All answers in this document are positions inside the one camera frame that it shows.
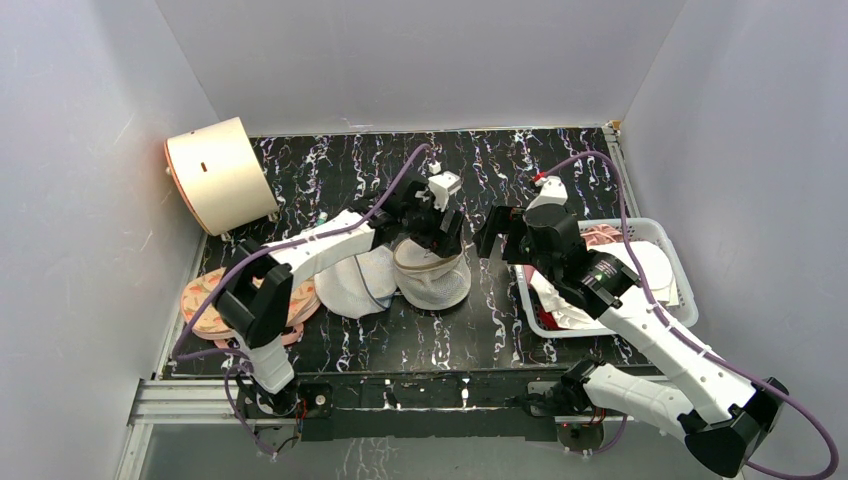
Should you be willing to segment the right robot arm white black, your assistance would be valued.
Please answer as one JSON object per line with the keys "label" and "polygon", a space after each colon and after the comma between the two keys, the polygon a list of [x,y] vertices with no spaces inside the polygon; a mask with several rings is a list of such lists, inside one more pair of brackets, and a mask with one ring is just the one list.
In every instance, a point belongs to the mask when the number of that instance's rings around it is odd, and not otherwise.
{"label": "right robot arm white black", "polygon": [[736,476],[771,432],[781,412],[782,385],[758,385],[708,359],[706,346],[653,297],[629,239],[623,259],[587,247],[576,218],[559,204],[530,209],[494,206],[473,242],[490,256],[497,236],[503,258],[529,265],[572,306],[637,348],[671,381],[664,387],[587,357],[526,403],[550,414],[612,409],[681,440],[703,466]]}

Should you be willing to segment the white mesh bag beige zipper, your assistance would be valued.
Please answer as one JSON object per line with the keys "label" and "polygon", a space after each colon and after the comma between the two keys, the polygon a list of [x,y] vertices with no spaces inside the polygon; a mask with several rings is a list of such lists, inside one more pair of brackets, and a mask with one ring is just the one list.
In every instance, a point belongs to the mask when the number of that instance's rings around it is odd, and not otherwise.
{"label": "white mesh bag beige zipper", "polygon": [[442,258],[404,239],[393,250],[392,261],[397,287],[416,308],[445,310],[469,295],[471,271],[463,253]]}

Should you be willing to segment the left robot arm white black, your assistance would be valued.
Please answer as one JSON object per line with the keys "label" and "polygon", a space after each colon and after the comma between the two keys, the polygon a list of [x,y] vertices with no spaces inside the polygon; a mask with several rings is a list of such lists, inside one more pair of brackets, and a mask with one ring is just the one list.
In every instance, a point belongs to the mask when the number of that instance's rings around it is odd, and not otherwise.
{"label": "left robot arm white black", "polygon": [[451,172],[424,178],[405,174],[373,204],[365,199],[327,223],[274,245],[240,246],[239,262],[227,268],[219,292],[210,296],[261,388],[260,403],[275,416],[294,411],[297,387],[281,336],[292,293],[308,278],[349,257],[406,237],[442,258],[461,253],[463,216],[450,208],[461,188]]}

